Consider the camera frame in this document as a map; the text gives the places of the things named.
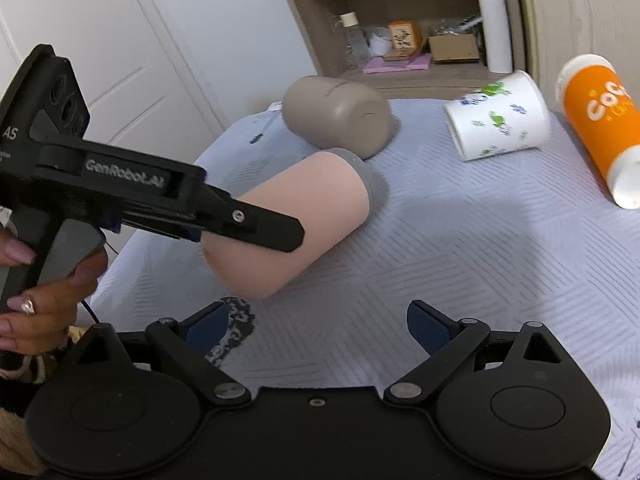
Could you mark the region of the left hand painted nails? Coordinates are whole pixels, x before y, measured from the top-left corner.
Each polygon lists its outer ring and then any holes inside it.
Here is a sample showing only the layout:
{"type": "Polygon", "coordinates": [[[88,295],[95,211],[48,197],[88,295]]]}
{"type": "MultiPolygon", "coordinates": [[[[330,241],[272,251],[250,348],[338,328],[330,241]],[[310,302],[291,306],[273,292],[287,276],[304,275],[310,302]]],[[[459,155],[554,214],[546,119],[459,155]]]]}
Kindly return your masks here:
{"type": "Polygon", "coordinates": [[[1,315],[1,350],[36,356],[58,348],[75,324],[78,304],[94,293],[107,263],[107,254],[100,248],[68,278],[6,300],[9,311],[1,315]]]}

